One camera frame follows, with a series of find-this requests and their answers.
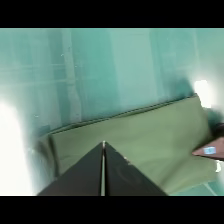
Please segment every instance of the olive green towel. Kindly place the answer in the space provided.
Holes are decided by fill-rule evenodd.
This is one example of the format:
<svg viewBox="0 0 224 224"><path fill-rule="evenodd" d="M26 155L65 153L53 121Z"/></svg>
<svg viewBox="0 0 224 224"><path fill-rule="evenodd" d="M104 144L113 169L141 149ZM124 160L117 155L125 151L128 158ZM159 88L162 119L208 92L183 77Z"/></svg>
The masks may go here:
<svg viewBox="0 0 224 224"><path fill-rule="evenodd" d="M53 149L56 166L62 174L105 140L171 194L215 179L215 162L191 155L196 147L211 138L200 100L193 96L62 129L51 134L53 144L47 146L46 137L42 143Z"/></svg>

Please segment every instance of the glossy surface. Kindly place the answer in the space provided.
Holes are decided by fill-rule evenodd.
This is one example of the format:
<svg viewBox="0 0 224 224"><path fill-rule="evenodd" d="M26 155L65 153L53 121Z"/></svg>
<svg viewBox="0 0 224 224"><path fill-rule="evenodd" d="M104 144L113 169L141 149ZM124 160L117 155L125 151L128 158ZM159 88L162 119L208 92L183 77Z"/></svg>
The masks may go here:
<svg viewBox="0 0 224 224"><path fill-rule="evenodd" d="M213 125L224 112L223 39L224 29L0 29L0 98L17 109L26 148L70 123L186 97L199 80Z"/></svg>

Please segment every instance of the black bar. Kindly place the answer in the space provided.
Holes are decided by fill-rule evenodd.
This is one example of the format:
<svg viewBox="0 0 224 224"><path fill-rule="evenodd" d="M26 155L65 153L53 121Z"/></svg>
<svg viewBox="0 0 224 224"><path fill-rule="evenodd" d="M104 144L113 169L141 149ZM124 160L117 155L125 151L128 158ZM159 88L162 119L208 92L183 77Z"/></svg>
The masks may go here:
<svg viewBox="0 0 224 224"><path fill-rule="evenodd" d="M108 143L104 153L106 196L167 196Z"/></svg>
<svg viewBox="0 0 224 224"><path fill-rule="evenodd" d="M100 196L102 155L100 143L38 196Z"/></svg>

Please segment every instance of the blue label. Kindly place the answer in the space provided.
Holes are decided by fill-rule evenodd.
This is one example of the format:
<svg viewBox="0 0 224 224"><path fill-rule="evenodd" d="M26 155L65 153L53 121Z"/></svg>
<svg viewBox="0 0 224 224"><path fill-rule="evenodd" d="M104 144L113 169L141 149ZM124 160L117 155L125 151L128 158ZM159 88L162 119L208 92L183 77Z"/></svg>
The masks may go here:
<svg viewBox="0 0 224 224"><path fill-rule="evenodd" d="M215 154L216 149L215 149L215 147L207 147L207 148L204 148L204 153L207 154L207 155Z"/></svg>

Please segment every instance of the folded cloth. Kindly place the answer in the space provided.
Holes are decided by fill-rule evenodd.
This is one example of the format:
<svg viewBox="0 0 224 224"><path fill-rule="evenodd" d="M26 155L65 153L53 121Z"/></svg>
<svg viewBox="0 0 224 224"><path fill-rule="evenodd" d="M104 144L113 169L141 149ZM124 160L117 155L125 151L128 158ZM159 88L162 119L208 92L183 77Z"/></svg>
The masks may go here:
<svg viewBox="0 0 224 224"><path fill-rule="evenodd" d="M197 95L53 132L39 144L55 176L107 141L166 193L215 179L215 161L191 153L212 135Z"/></svg>

